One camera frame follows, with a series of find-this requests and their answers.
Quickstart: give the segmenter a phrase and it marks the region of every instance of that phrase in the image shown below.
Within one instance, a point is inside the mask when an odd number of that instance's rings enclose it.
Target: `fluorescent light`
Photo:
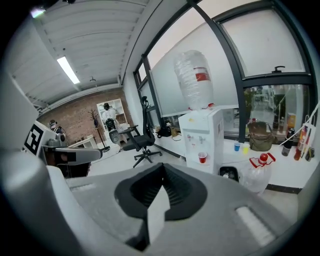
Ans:
[[[58,63],[60,64],[63,71],[66,73],[66,75],[70,78],[70,80],[74,84],[80,83],[79,79],[77,78],[76,74],[72,70],[72,68],[69,65],[69,62],[67,61],[66,57],[62,57],[57,59]]]
[[[43,9],[43,8],[40,7],[40,8],[34,8],[34,9],[32,9],[30,13],[31,13],[31,15],[32,15],[33,18],[36,18],[36,17],[38,17],[39,15],[43,14],[45,11],[46,11],[45,9]]]

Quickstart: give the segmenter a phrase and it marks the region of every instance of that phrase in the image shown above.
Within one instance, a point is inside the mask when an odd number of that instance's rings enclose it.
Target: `red label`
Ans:
[[[208,73],[196,73],[195,77],[196,77],[196,80],[198,82],[200,82],[200,81],[211,81],[210,80],[210,76],[208,75]]]

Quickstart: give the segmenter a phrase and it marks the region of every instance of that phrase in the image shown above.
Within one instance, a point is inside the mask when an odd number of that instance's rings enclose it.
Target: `brown bag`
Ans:
[[[271,149],[272,144],[278,141],[272,134],[270,125],[266,122],[252,122],[248,124],[248,128],[250,132],[250,149],[254,151],[268,151]]]

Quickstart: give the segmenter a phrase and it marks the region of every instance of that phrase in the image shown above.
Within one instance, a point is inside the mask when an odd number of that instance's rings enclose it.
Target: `brick wall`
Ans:
[[[50,120],[54,119],[58,123],[58,126],[65,129],[68,145],[72,145],[76,141],[81,140],[82,137],[86,138],[89,135],[93,135],[95,141],[100,143],[101,140],[95,129],[94,121],[91,120],[91,115],[88,112],[92,109],[95,110],[95,114],[98,114],[98,103],[115,99],[121,99],[127,122],[133,125],[125,93],[122,88],[97,92],[77,98],[41,115],[37,121],[47,126]],[[99,121],[99,131],[102,138],[105,139],[104,129],[99,116],[97,119]],[[120,124],[125,122],[124,115],[117,116],[117,119]]]

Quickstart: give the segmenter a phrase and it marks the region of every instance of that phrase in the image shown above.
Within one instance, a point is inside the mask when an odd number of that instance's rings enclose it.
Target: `blue cup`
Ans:
[[[234,143],[234,151],[239,151],[240,149],[240,143],[239,142],[235,142]]]

